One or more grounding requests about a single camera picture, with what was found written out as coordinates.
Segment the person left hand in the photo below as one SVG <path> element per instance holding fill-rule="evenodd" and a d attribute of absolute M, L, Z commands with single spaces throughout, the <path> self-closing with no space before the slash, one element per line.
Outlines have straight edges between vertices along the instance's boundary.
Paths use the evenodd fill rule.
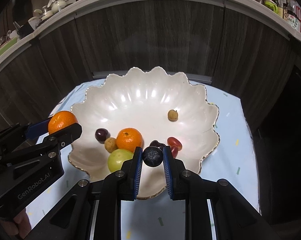
<path fill-rule="evenodd" d="M 0 224 L 8 236 L 19 236 L 22 239 L 24 239 L 32 229 L 26 209 L 18 213 L 12 221 L 0 219 Z"/>

